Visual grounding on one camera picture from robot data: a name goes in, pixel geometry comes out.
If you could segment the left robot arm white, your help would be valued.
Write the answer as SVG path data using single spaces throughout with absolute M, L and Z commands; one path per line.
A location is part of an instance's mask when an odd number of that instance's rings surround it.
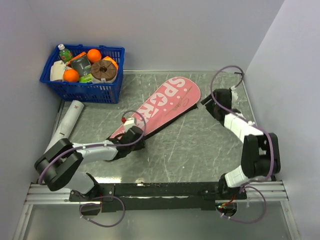
M 79 144 L 62 138 L 35 162 L 38 184 L 46 185 L 52 192 L 68 188 L 93 201 L 101 194 L 100 185 L 90 173 L 78 171 L 79 166 L 124 158 L 144 147 L 143 137 L 144 131 L 134 125 L 102 142 Z

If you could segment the white shuttlecock tube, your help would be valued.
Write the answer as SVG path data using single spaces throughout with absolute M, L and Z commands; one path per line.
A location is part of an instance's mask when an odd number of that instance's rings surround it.
M 58 125 L 53 137 L 51 138 L 45 153 L 59 140 L 63 138 L 69 138 L 73 128 L 75 127 L 78 118 L 84 108 L 84 104 L 78 100 L 73 100 L 62 118 L 60 124 Z

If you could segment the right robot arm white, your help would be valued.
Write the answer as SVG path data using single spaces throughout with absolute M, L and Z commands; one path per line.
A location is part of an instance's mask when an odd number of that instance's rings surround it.
M 232 108 L 232 101 L 236 98 L 237 94 L 231 89 L 220 88 L 200 102 L 213 118 L 234 133 L 243 144 L 240 165 L 221 177 L 223 184 L 218 187 L 218 193 L 223 199 L 230 199 L 236 193 L 236 188 L 264 181 L 281 170 L 277 135 L 264 133 L 239 110 Z

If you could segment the blue plastic basket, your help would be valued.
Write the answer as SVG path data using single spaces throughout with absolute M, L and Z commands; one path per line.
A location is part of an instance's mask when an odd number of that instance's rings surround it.
M 54 62 L 60 60 L 59 48 L 56 46 L 48 57 L 39 81 L 47 84 L 62 100 L 70 102 L 77 100 L 83 103 L 117 104 L 119 101 L 122 82 L 124 79 L 125 48 L 122 46 L 99 45 L 103 57 L 111 57 L 118 64 L 118 73 L 112 83 L 78 83 L 51 81 L 50 71 Z

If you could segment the pink racket bag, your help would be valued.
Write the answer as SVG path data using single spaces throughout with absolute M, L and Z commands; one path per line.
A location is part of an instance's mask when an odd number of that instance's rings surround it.
M 197 84 L 188 78 L 178 76 L 166 80 L 136 111 L 125 118 L 135 117 L 136 126 L 145 130 L 148 139 L 187 112 L 197 108 L 201 91 Z M 110 136 L 124 133 L 122 125 Z

